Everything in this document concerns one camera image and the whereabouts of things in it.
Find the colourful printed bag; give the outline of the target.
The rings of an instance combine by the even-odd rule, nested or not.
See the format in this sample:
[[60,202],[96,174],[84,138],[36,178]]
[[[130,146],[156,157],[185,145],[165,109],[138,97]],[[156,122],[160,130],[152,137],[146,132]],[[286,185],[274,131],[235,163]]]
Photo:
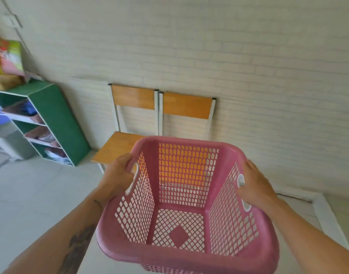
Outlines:
[[25,75],[19,41],[0,39],[0,64],[5,74]]

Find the pink folded clothes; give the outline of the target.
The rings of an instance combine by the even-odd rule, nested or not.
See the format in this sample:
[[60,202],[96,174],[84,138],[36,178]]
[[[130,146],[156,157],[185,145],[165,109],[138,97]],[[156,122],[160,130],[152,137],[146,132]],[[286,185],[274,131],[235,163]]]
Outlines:
[[46,126],[38,126],[25,133],[24,137],[31,143],[37,143],[47,147],[61,148],[55,136]]

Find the wooden chair white frame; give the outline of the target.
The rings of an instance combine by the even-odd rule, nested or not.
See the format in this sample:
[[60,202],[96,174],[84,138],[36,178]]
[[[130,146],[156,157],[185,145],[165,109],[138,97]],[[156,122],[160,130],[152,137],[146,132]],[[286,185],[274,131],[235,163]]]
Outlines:
[[127,87],[109,83],[111,95],[113,98],[113,115],[117,124],[117,131],[107,140],[103,147],[93,156],[92,162],[96,163],[102,173],[105,172],[106,165],[117,157],[129,153],[134,144],[143,135],[124,132],[124,121],[120,120],[119,108],[130,107],[143,110],[151,110],[155,112],[155,135],[160,134],[159,128],[159,90]]
[[156,91],[154,110],[156,112],[157,135],[159,136],[159,184],[184,188],[208,187],[212,175],[206,162],[211,149],[195,147],[180,142],[180,139],[164,136],[164,116],[181,116],[205,120],[204,139],[209,138],[209,129],[217,99]]

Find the blue and brown folded clothes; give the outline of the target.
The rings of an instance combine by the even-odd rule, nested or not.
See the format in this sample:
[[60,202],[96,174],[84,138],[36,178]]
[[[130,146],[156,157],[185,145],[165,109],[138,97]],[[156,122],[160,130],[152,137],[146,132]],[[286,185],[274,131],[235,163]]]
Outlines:
[[7,106],[3,108],[1,112],[11,120],[17,120],[30,124],[45,125],[44,120],[28,99]]

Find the green open shelf cabinet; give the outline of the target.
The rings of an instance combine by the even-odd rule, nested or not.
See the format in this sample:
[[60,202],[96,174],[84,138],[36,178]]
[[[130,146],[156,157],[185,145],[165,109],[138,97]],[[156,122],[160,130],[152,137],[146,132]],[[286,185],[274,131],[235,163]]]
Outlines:
[[[60,88],[51,82],[31,80],[10,90],[0,91],[1,109],[25,99],[33,104],[45,125],[24,123],[9,118],[10,122],[17,127],[23,136],[38,126],[46,126],[55,136],[73,166],[78,166],[90,152],[90,146]],[[53,161],[48,159],[44,153],[47,146],[29,143],[41,158]]]

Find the pink plastic laundry basket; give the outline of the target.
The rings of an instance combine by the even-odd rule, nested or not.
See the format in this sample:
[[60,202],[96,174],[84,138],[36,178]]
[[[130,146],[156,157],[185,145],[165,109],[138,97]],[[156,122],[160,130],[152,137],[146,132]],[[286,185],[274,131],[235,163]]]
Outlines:
[[246,156],[214,141],[151,136],[133,146],[134,180],[104,209],[96,235],[108,257],[173,274],[273,274],[280,250],[262,210],[236,191]]

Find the person's right forearm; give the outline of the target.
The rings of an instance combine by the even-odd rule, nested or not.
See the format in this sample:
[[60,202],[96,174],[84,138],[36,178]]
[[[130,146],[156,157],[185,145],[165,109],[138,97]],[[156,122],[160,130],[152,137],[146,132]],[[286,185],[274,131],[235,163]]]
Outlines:
[[269,199],[263,211],[282,234],[306,274],[349,274],[349,251],[311,225],[282,199]]

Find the person's left forearm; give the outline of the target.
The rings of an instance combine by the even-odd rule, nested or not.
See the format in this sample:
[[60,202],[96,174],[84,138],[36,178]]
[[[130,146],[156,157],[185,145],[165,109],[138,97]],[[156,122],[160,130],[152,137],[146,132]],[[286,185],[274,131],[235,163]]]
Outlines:
[[18,255],[2,274],[77,274],[104,208],[112,198],[108,190],[94,189]]

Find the brown woven basket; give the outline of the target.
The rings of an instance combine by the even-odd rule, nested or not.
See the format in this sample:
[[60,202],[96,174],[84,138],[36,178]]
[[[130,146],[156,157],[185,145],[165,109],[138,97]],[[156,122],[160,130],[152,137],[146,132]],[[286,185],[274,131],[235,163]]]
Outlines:
[[23,84],[18,75],[0,74],[0,91],[7,91]]

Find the person's right hand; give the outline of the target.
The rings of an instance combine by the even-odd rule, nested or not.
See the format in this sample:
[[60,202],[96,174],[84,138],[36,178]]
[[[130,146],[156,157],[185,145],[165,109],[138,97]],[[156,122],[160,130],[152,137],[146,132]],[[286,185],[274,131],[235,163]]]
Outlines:
[[258,207],[265,213],[272,212],[280,201],[270,182],[260,170],[258,180],[245,181],[244,185],[240,186],[236,193],[243,201]]

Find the white and maroon folded clothes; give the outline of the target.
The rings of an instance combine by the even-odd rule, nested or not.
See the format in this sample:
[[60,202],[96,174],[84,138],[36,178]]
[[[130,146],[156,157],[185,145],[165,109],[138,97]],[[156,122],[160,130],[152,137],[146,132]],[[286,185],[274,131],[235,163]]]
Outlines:
[[44,149],[44,153],[46,154],[46,157],[50,160],[73,166],[73,163],[71,162],[71,160],[68,158],[65,152],[60,148],[47,147]]

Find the person's left hand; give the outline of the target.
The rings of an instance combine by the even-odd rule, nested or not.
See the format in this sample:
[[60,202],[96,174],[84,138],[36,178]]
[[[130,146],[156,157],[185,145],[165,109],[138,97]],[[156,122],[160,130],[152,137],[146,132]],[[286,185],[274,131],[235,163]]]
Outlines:
[[131,186],[133,180],[134,174],[132,171],[118,167],[117,159],[115,159],[108,164],[103,178],[99,182],[100,199],[108,202],[117,195],[124,193]]

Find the white wall switch box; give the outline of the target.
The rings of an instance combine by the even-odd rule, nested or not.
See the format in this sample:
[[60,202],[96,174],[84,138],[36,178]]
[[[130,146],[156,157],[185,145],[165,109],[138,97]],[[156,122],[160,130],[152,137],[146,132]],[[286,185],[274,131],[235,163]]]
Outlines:
[[4,14],[3,15],[3,21],[8,27],[12,27],[15,29],[21,29],[22,24],[20,23],[19,19],[15,14]]

